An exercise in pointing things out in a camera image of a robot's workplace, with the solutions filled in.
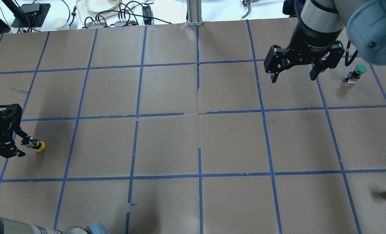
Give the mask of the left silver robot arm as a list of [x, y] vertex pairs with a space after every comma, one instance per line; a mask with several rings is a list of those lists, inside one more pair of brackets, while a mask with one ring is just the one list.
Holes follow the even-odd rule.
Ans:
[[[0, 156], [9, 159], [23, 157], [25, 153], [15, 145], [13, 135], [18, 135], [21, 145], [36, 152], [45, 149], [45, 143], [29, 136], [20, 126], [22, 108], [18, 104], [0, 105]], [[87, 227], [70, 227], [65, 230], [45, 228], [30, 225], [0, 217], [0, 234], [109, 234], [110, 232], [100, 222], [92, 222]]]

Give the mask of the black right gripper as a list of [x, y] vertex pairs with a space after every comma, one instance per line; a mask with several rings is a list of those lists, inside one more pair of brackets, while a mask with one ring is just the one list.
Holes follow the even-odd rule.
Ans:
[[[336, 32], [318, 32], [306, 25], [296, 25], [287, 48], [273, 45], [264, 60], [264, 69], [276, 83], [279, 73], [290, 69], [296, 62], [308, 64], [313, 61], [309, 77], [315, 81], [326, 69], [334, 69], [343, 57], [345, 48], [337, 41], [342, 29]], [[325, 60], [321, 57], [329, 52]]]

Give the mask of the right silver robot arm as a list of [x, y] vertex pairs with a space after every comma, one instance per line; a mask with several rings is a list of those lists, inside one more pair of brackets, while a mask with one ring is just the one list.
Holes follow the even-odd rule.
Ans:
[[285, 15], [297, 18], [286, 48], [273, 45], [264, 69], [276, 83], [279, 74], [297, 65], [313, 65], [312, 81], [334, 69], [343, 55], [349, 66], [357, 55], [369, 64], [386, 66], [386, 0], [285, 0]]

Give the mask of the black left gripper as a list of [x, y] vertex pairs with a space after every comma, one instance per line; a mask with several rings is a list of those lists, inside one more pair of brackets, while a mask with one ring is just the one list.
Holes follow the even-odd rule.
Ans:
[[21, 116], [22, 108], [19, 104], [0, 105], [0, 156], [6, 159], [26, 155], [17, 148], [14, 140], [9, 140], [14, 132], [21, 137], [22, 146], [32, 147], [32, 137], [20, 127]]

